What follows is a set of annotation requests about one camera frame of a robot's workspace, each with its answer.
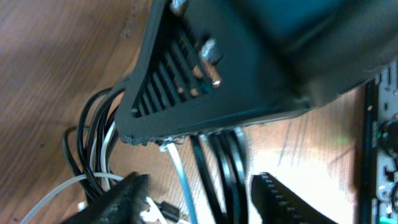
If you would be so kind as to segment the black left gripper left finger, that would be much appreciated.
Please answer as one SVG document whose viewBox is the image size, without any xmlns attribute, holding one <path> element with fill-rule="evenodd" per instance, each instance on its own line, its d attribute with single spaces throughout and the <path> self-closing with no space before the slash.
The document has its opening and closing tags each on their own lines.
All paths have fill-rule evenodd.
<svg viewBox="0 0 398 224">
<path fill-rule="evenodd" d="M 142 223 L 150 175 L 133 172 L 84 210 L 65 219 L 67 224 Z"/>
</svg>

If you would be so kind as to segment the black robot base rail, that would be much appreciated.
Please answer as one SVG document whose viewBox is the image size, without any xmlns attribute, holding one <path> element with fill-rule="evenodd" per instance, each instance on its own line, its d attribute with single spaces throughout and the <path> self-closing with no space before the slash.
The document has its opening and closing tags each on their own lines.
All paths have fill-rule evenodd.
<svg viewBox="0 0 398 224">
<path fill-rule="evenodd" d="M 364 88 L 360 223 L 397 223 L 397 61 Z"/>
</svg>

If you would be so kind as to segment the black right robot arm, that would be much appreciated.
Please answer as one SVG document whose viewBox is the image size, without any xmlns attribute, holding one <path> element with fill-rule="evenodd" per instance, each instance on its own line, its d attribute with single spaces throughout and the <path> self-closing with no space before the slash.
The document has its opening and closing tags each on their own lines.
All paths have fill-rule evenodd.
<svg viewBox="0 0 398 224">
<path fill-rule="evenodd" d="M 136 145 L 299 116 L 396 55 L 396 1 L 154 1 L 116 128 Z"/>
</svg>

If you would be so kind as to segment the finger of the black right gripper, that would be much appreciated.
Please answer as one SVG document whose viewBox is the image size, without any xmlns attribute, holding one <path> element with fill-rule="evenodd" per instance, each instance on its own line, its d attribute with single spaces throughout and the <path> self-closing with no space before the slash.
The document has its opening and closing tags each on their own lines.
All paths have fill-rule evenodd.
<svg viewBox="0 0 398 224">
<path fill-rule="evenodd" d="M 154 1 L 116 114 L 122 142 L 138 145 L 306 113 L 288 68 L 233 1 Z"/>
</svg>

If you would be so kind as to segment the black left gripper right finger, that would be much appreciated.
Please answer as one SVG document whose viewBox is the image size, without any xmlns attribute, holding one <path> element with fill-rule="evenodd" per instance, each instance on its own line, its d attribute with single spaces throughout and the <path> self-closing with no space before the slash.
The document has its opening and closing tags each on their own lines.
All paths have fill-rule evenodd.
<svg viewBox="0 0 398 224">
<path fill-rule="evenodd" d="M 268 172 L 252 177 L 251 200 L 263 223 L 335 224 Z"/>
</svg>

